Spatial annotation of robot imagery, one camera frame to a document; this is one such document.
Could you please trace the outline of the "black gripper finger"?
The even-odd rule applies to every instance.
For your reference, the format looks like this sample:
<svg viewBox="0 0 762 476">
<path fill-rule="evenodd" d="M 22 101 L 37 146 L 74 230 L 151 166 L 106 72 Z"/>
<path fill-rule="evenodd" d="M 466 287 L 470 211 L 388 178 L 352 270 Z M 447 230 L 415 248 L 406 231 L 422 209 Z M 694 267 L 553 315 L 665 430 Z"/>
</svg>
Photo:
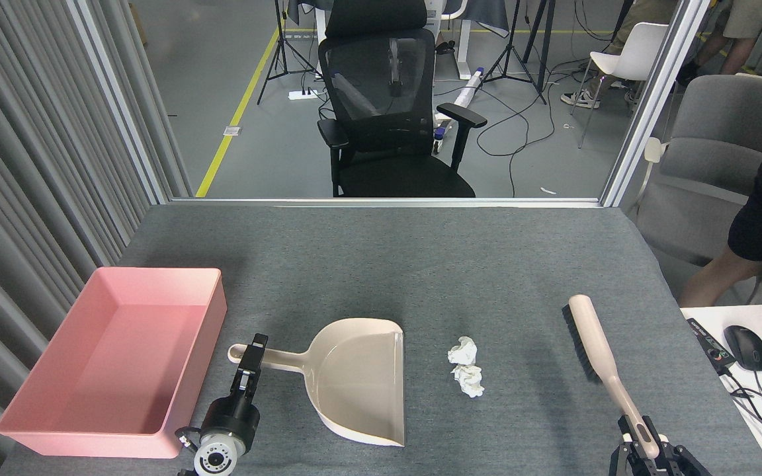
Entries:
<svg viewBox="0 0 762 476">
<path fill-rule="evenodd" d="M 653 475 L 711 475 L 711 472 L 683 445 L 672 445 L 662 434 L 654 437 L 659 455 L 654 459 Z"/>
<path fill-rule="evenodd" d="M 626 415 L 620 416 L 618 427 L 622 431 L 622 443 L 611 455 L 610 475 L 650 475 L 646 465 L 646 453 L 641 440 Z"/>
</svg>

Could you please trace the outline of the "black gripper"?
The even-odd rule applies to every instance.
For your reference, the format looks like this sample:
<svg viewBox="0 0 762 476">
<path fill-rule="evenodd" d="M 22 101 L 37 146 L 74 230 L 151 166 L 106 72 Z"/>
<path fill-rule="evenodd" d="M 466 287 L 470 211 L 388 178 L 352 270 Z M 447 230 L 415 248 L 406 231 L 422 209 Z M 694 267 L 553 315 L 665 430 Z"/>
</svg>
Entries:
<svg viewBox="0 0 762 476">
<path fill-rule="evenodd" d="M 260 412 L 242 397 L 253 397 L 262 372 L 263 356 L 269 337 L 256 334 L 251 344 L 233 344 L 232 361 L 238 368 L 232 382 L 232 394 L 240 397 L 217 398 L 202 422 L 202 437 L 209 434 L 233 434 L 236 439 L 254 439 Z"/>
</svg>

